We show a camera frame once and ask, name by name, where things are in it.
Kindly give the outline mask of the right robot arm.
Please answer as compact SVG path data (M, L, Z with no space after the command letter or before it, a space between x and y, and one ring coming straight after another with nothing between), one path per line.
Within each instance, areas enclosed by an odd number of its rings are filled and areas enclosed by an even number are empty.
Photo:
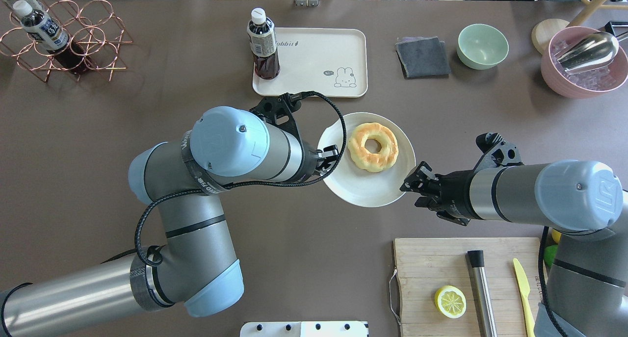
M524 165L514 143L480 134L469 171L434 174L426 162L400 190L417 207L467 225L471 219L541 225L561 232L548 278L541 277L538 337L627 335L627 192L608 165L562 160Z

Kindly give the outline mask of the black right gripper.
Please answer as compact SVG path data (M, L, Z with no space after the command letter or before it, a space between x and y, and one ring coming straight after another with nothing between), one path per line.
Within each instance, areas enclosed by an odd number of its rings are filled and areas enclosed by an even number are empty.
M471 175L472 171L434 174L427 162L420 162L399 190L420 194L417 207L432 210L439 218L466 227L474 218L469 201Z

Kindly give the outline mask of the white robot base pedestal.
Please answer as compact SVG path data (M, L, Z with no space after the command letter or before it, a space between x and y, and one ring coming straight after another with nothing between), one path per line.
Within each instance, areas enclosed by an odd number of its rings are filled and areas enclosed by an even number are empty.
M368 337L364 321L275 321L249 322L240 337Z

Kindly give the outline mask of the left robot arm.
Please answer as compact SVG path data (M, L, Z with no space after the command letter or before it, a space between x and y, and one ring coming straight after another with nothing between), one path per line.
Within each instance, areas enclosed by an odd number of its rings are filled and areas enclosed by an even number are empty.
M176 303L193 317L226 310L244 282L218 194L247 179L303 185L338 156L303 142L287 107L209 109L180 143L157 144L129 169L137 198L159 210L166 245L2 292L1 335L58 336Z

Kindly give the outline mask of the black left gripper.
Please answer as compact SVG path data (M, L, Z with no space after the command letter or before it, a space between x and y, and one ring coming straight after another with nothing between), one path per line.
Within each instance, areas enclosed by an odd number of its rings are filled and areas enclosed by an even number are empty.
M336 145L314 149L310 144L304 145L303 162L300 169L300 181L307 181L312 176L323 176L332 171L341 159L341 152Z

